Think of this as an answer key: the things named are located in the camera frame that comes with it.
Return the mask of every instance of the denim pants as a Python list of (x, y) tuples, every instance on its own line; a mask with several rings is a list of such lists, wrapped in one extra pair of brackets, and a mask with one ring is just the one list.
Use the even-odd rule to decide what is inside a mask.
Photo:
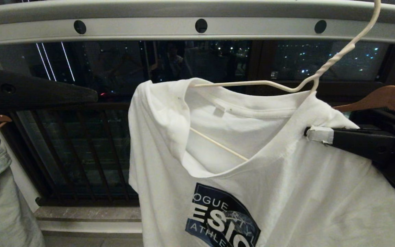
[(0, 247), (45, 247), (44, 237), (19, 191), (0, 141)]

